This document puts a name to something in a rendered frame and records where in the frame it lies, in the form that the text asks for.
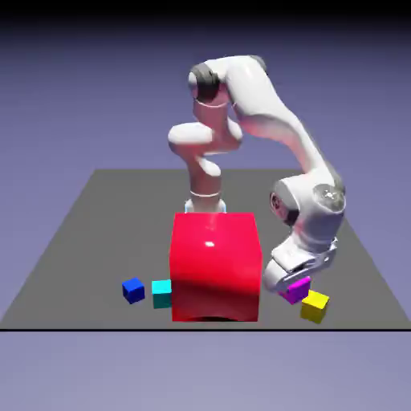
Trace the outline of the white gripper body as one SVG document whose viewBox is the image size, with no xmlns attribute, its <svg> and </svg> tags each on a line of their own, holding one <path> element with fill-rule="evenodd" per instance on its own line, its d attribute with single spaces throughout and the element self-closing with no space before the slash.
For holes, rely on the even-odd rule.
<svg viewBox="0 0 411 411">
<path fill-rule="evenodd" d="M 335 247 L 317 254 L 299 247 L 279 246 L 272 251 L 262 276 L 263 285 L 268 291 L 285 291 L 300 279 L 329 267 L 335 255 Z"/>
</svg>

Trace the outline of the small magenta cube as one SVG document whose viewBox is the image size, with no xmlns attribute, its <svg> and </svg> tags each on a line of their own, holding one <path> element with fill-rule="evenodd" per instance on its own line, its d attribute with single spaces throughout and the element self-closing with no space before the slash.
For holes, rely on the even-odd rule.
<svg viewBox="0 0 411 411">
<path fill-rule="evenodd" d="M 281 295 L 291 305 L 305 299 L 311 288 L 311 278 L 309 276 L 291 284 L 285 291 L 280 291 Z"/>
</svg>

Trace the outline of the small yellow cube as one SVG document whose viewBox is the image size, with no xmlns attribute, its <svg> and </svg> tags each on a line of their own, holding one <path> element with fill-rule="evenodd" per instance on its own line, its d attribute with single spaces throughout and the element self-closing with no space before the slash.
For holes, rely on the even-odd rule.
<svg viewBox="0 0 411 411">
<path fill-rule="evenodd" d="M 300 316 L 303 319 L 320 324 L 326 314 L 329 297 L 317 291 L 309 290 L 302 300 Z"/>
</svg>

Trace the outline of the small cyan cube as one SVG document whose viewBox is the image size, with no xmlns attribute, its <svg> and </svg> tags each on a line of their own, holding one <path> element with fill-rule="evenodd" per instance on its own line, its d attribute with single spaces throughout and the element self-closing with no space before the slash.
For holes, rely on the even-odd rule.
<svg viewBox="0 0 411 411">
<path fill-rule="evenodd" d="M 172 305 L 172 284 L 170 279 L 152 281 L 153 307 L 169 308 Z"/>
</svg>

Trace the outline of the small blue cube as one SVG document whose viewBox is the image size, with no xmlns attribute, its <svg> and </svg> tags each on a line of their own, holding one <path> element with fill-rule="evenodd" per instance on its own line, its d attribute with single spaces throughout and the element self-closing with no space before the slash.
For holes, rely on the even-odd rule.
<svg viewBox="0 0 411 411">
<path fill-rule="evenodd" d="M 138 278 L 128 279 L 122 282 L 123 297 L 134 304 L 145 298 L 144 284 Z"/>
</svg>

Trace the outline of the large red box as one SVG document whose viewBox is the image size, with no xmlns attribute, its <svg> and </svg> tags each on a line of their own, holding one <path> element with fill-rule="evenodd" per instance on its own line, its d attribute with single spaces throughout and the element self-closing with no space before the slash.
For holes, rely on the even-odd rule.
<svg viewBox="0 0 411 411">
<path fill-rule="evenodd" d="M 169 248 L 172 319 L 256 322 L 262 248 L 252 213 L 176 213 Z"/>
</svg>

